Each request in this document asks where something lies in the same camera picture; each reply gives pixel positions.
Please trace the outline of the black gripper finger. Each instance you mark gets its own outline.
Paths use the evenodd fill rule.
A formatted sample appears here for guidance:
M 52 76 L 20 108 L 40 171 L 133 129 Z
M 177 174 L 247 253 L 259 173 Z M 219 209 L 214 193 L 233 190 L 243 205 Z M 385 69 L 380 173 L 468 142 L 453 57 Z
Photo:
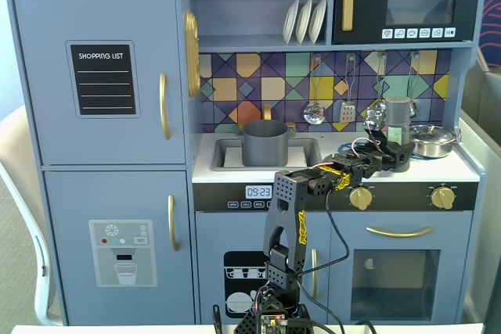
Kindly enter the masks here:
M 397 142 L 387 142 L 385 153 L 391 158 L 386 162 L 388 169 L 395 172 L 404 172 L 409 169 L 409 159 L 415 149 L 414 142 L 408 142 L 400 145 Z

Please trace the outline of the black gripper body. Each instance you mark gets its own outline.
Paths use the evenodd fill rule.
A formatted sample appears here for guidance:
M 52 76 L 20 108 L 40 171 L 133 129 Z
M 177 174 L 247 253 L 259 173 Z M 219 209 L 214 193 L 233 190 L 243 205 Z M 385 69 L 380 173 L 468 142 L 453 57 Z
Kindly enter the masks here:
M 359 167 L 364 178 L 370 178 L 379 171 L 393 166 L 395 156 L 387 147 L 385 136 L 360 137 L 354 140 L 354 165 Z

